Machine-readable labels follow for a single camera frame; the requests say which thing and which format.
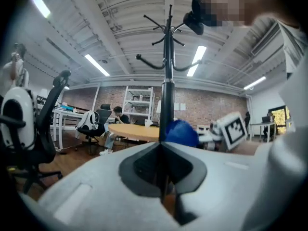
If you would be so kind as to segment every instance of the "round wooden table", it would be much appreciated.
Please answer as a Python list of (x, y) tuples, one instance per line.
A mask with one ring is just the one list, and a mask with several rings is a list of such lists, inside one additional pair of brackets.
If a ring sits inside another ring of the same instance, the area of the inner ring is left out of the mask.
[(110, 124), (109, 131), (118, 136), (127, 137), (141, 141), (158, 142), (159, 128), (145, 127), (135, 124)]

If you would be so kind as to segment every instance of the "white ceiling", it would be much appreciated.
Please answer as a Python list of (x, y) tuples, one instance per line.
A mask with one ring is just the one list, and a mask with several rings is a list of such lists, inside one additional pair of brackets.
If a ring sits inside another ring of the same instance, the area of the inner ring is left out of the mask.
[[(102, 82), (103, 86), (160, 85), (164, 71), (135, 59), (141, 53), (161, 65), (163, 37), (144, 14), (164, 25), (173, 4), (173, 25), (182, 23), (192, 0), (44, 0), (51, 11), (46, 19), (30, 4), (21, 17), (19, 41), (28, 50), (26, 64), (55, 77), (72, 72), (70, 85)], [(282, 37), (276, 21), (262, 18), (251, 28), (205, 26), (202, 36), (187, 26), (175, 38), (177, 67), (191, 64), (199, 45), (207, 47), (193, 77), (174, 71), (179, 87), (239, 95), (243, 87), (263, 75), (285, 69)], [(90, 54), (109, 74), (105, 77), (84, 56)]]

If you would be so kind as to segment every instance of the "brick wall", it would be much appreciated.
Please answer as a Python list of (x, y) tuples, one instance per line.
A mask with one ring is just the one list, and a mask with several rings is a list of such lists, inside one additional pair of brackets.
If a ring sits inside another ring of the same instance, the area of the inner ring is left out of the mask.
[[(148, 87), (130, 86), (129, 88), (147, 89)], [(122, 107), (125, 89), (126, 87), (124, 86), (101, 87), (97, 96), (95, 110), (103, 103), (110, 103), (111, 108), (116, 106)], [(91, 109), (95, 92), (96, 88), (66, 91), (63, 101), (81, 108)], [(161, 87), (154, 87), (154, 93), (154, 104), (157, 107), (158, 101), (161, 99)], [(193, 127), (208, 125), (211, 121), (217, 120), (233, 111), (239, 111), (245, 117), (247, 111), (246, 98), (204, 90), (176, 88), (175, 102), (186, 103), (186, 111), (174, 111), (174, 117), (188, 121)], [(138, 108), (136, 112), (144, 113), (142, 109), (145, 108)], [(153, 120), (157, 120), (155, 112), (156, 108), (154, 109)], [(136, 119), (140, 119), (140, 117), (131, 117), (131, 122)]]

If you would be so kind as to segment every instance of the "ceiling light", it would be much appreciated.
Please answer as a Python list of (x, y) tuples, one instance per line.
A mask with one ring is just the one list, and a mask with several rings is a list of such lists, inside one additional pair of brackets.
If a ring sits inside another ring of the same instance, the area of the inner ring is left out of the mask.
[(108, 74), (106, 70), (104, 70), (102, 66), (100, 66), (89, 54), (85, 55), (85, 58), (87, 58), (87, 60), (92, 63), (98, 70), (100, 70), (105, 76), (110, 76), (110, 74)]
[(247, 89), (249, 89), (249, 88), (251, 88), (251, 87), (253, 87), (253, 86), (259, 84), (260, 82), (262, 82), (262, 81), (265, 80), (265, 79), (266, 79), (265, 76), (261, 77), (260, 79), (256, 80), (255, 82), (251, 83), (250, 85), (245, 86), (245, 87), (244, 87), (244, 90), (247, 90)]
[[(194, 64), (195, 62), (197, 62), (197, 61), (199, 61), (199, 60), (202, 60), (202, 57), (203, 57), (205, 51), (206, 51), (206, 47), (205, 47), (205, 46), (198, 46), (198, 49), (197, 49), (197, 51), (196, 51), (196, 55), (195, 55), (194, 58), (193, 58), (192, 64)], [(191, 68), (189, 69), (189, 71), (188, 71), (188, 73), (187, 73), (187, 76), (188, 76), (188, 77), (192, 77), (192, 76), (193, 76), (193, 74), (195, 73), (195, 71), (196, 71), (198, 65), (199, 65), (199, 64), (197, 64), (197, 65), (195, 65), (195, 66), (193, 66), (193, 67), (191, 67)]]
[(47, 18), (50, 14), (50, 10), (47, 8), (46, 4), (43, 0), (32, 0), (38, 10), (42, 13), (42, 15)]

